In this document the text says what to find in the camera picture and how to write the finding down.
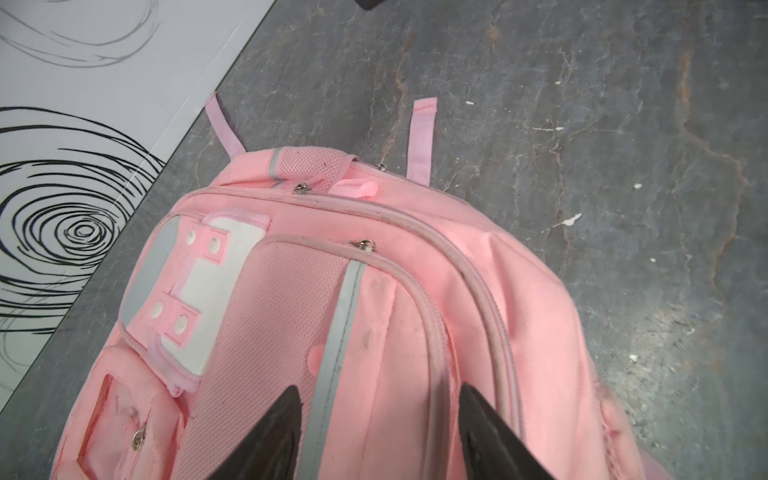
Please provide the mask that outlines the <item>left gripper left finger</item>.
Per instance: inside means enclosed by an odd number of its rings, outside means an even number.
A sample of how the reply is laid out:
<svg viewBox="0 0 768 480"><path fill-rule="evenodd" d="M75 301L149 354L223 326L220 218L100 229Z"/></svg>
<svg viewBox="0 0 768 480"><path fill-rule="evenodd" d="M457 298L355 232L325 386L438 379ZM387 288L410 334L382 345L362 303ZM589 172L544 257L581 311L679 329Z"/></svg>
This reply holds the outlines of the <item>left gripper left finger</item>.
<svg viewBox="0 0 768 480"><path fill-rule="evenodd" d="M302 402L287 387L208 480L293 479L301 439Z"/></svg>

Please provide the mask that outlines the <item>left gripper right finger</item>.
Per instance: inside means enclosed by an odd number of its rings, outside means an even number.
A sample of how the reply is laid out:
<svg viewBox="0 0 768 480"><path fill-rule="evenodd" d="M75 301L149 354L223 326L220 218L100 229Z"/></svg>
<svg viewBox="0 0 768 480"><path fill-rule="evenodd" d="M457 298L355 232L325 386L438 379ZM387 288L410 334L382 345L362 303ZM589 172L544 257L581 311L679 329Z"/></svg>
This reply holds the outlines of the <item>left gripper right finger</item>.
<svg viewBox="0 0 768 480"><path fill-rule="evenodd" d="M468 479L554 479L468 383L460 389L458 425Z"/></svg>

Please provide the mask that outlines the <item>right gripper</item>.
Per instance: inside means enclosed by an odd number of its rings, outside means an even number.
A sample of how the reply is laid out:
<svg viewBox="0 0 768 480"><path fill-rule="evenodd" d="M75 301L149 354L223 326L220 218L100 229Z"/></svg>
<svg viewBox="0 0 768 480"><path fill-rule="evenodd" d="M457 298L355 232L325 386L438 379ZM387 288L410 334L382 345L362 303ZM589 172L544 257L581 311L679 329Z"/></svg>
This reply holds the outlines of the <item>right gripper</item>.
<svg viewBox="0 0 768 480"><path fill-rule="evenodd" d="M372 10L384 1L385 0L354 0L354 2L364 10Z"/></svg>

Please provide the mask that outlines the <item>pink student backpack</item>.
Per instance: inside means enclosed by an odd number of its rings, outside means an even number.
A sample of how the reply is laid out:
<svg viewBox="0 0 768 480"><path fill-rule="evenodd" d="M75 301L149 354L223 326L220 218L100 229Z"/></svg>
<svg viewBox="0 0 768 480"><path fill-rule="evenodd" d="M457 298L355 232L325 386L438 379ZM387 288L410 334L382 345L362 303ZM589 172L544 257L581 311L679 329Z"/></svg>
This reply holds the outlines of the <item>pink student backpack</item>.
<svg viewBox="0 0 768 480"><path fill-rule="evenodd" d="M321 147L247 151L157 225L59 442L55 479L208 479L289 386L293 479L468 479L461 386L554 479L663 479L600 380L575 305L520 241L407 171Z"/></svg>

